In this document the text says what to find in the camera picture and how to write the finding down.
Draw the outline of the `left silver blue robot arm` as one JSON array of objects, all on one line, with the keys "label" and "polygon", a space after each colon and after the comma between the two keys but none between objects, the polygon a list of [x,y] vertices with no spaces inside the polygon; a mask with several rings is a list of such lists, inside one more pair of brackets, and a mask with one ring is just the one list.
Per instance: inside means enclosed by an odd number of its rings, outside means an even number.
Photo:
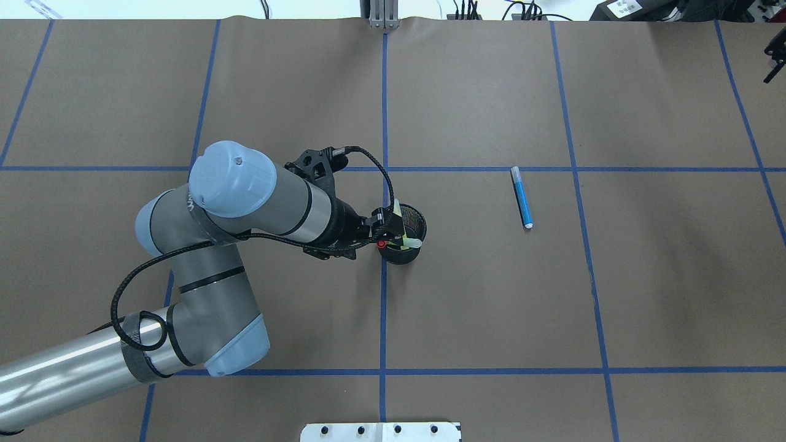
[{"label": "left silver blue robot arm", "polygon": [[[389,204],[368,217],[337,198],[348,155],[381,171]],[[235,374],[270,348],[238,244],[267,239],[320,260],[404,243],[403,210],[386,169],[359,146],[307,150],[284,166],[238,142],[215,142],[186,184],[149,201],[135,221],[151,255],[117,287],[105,327],[2,367],[2,436],[202,365]]]}]

